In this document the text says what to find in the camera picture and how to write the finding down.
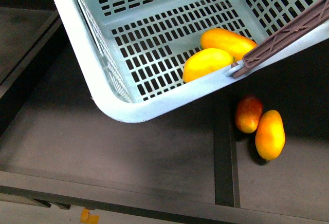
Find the basket grid bottom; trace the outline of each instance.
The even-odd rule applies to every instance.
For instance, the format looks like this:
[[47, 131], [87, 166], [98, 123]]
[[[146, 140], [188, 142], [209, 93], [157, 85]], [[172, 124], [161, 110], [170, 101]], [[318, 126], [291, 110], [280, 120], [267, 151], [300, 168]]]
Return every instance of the basket grid bottom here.
[[229, 0], [201, 0], [111, 30], [141, 101], [184, 84], [186, 60], [213, 27], [253, 39]]

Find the mango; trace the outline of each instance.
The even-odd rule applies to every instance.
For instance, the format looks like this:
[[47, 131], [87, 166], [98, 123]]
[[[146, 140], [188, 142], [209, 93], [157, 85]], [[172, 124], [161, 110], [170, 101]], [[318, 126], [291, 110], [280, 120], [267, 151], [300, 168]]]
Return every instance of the mango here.
[[218, 48], [228, 52], [234, 56], [235, 61], [241, 60], [246, 53], [257, 46], [253, 40], [222, 28], [213, 28], [204, 32], [200, 43], [203, 49]]
[[262, 113], [262, 101], [254, 95], [247, 95], [236, 106], [235, 125], [243, 133], [253, 133], [258, 127]]
[[182, 78], [188, 83], [232, 63], [229, 53], [217, 48], [204, 49], [187, 59]]
[[255, 144], [258, 154], [265, 160], [274, 160], [281, 154], [285, 144], [285, 132], [278, 111], [270, 110], [262, 115]]

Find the yellow mango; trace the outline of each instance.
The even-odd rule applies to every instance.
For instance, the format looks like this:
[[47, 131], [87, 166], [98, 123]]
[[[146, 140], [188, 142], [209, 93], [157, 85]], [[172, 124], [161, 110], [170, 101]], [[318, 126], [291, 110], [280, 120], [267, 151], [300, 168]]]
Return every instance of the yellow mango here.
[[188, 83], [232, 63], [233, 56], [223, 50], [217, 48], [201, 50], [186, 61], [183, 81]]
[[253, 40], [221, 28], [213, 28], [204, 32], [201, 35], [200, 43], [203, 49], [218, 48], [228, 52], [234, 56], [235, 61], [241, 60], [246, 53], [257, 46]]

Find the basket handle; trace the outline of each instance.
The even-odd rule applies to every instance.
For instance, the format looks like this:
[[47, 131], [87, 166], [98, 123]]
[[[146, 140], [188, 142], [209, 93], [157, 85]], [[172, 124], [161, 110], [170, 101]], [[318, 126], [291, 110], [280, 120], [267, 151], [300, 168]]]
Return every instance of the basket handle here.
[[244, 66], [233, 74], [233, 78], [238, 78], [252, 70], [327, 20], [329, 20], [329, 0], [318, 0], [257, 45], [252, 51], [245, 54], [242, 58]]

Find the plastic basket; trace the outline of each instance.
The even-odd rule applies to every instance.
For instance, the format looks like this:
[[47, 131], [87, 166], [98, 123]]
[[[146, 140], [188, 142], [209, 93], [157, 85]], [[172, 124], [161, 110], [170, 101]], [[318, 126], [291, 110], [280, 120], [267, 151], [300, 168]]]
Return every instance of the plastic basket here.
[[185, 84], [185, 61], [201, 50], [204, 31], [225, 28], [260, 44], [318, 0], [54, 1], [95, 103], [123, 122], [162, 115], [329, 38], [326, 22], [241, 77], [228, 66]]

